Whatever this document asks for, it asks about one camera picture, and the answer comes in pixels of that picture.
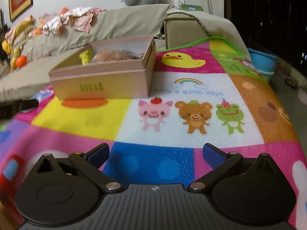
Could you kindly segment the teal plastic bucket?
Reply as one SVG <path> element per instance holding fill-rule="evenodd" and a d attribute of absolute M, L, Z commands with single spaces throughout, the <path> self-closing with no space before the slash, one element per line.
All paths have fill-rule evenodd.
<path fill-rule="evenodd" d="M 275 73 L 275 72 L 267 72 L 267 71 L 262 71 L 262 70 L 258 70 L 258 71 L 268 83 L 270 82 L 272 76 Z"/>

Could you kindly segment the pink cardboard gift box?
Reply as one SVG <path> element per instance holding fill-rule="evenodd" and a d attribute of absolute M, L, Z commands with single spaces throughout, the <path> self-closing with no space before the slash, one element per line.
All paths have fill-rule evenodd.
<path fill-rule="evenodd" d="M 131 51 L 143 58 L 82 65 L 79 54 L 88 49 L 92 58 L 102 49 Z M 155 63 L 152 36 L 108 39 L 92 42 L 71 54 L 49 72 L 49 77 L 59 100 L 146 98 Z"/>

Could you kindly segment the beige sofa with cover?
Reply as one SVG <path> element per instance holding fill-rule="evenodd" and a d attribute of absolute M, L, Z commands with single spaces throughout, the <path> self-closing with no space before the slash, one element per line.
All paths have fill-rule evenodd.
<path fill-rule="evenodd" d="M 247 58 L 249 51 L 229 20 L 200 11 L 184 11 L 167 4 L 141 5 L 99 13 L 88 33 L 71 27 L 28 39 L 21 54 L 28 64 L 1 75 L 1 101 L 26 99 L 49 85 L 49 71 L 80 47 L 91 42 L 131 36 L 165 36 L 167 48 L 182 46 L 207 36 L 220 36 Z"/>

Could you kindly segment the blue plastic bucket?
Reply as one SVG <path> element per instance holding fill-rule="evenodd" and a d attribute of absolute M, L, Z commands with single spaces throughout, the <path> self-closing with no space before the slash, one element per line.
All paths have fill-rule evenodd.
<path fill-rule="evenodd" d="M 254 66 L 261 71 L 273 72 L 277 64 L 279 57 L 270 53 L 264 53 L 252 48 L 248 48 L 251 61 Z"/>

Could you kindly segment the green digital clock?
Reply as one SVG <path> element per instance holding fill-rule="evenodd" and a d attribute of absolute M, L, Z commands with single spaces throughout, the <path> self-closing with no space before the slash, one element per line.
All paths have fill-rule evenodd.
<path fill-rule="evenodd" d="M 202 11 L 203 12 L 203 8 L 199 5 L 183 4 L 181 5 L 181 9 L 185 11 Z"/>

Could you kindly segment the brown bread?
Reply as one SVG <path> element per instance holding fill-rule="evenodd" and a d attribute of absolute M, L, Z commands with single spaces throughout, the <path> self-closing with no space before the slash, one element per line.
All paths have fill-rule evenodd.
<path fill-rule="evenodd" d="M 92 58 L 92 63 L 142 59 L 143 55 L 126 50 L 102 49 Z"/>

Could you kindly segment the white wall socket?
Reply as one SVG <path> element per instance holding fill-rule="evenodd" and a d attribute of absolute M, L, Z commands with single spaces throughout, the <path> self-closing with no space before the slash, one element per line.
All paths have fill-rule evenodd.
<path fill-rule="evenodd" d="M 174 0 L 175 7 L 181 7 L 185 4 L 185 0 Z"/>

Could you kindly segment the orange toy ball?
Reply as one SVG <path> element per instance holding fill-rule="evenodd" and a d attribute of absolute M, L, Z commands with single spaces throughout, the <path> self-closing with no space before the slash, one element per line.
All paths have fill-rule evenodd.
<path fill-rule="evenodd" d="M 26 56 L 19 56 L 16 59 L 16 67 L 22 68 L 28 63 L 28 59 Z"/>

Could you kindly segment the colourful cartoon play mat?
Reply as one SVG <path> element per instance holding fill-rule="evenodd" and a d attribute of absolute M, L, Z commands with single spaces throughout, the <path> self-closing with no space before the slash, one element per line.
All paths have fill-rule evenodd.
<path fill-rule="evenodd" d="M 276 93 L 213 36 L 156 51 L 146 98 L 59 100 L 1 126 L 1 226 L 15 229 L 306 229 L 306 159 Z M 110 148 L 104 193 L 70 163 Z M 195 151 L 238 152 L 237 172 L 191 192 Z"/>

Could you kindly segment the pile of baby clothes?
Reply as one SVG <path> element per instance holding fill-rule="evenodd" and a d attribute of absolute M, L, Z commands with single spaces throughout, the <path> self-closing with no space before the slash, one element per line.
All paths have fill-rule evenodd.
<path fill-rule="evenodd" d="M 43 22 L 39 30 L 46 35 L 50 33 L 61 35 L 64 26 L 68 25 L 77 31 L 88 33 L 91 30 L 93 18 L 105 11 L 107 10 L 101 8 L 77 7 L 62 14 L 47 14 L 46 18 L 41 18 Z M 25 17 L 5 34 L 6 42 L 12 44 L 23 30 L 33 25 L 33 22 L 32 15 Z"/>

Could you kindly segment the yellow cheese snack bar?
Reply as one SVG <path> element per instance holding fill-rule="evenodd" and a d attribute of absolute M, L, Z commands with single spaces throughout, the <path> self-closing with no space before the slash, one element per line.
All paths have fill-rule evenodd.
<path fill-rule="evenodd" d="M 79 54 L 82 65 L 88 65 L 92 61 L 92 51 L 90 49 Z"/>

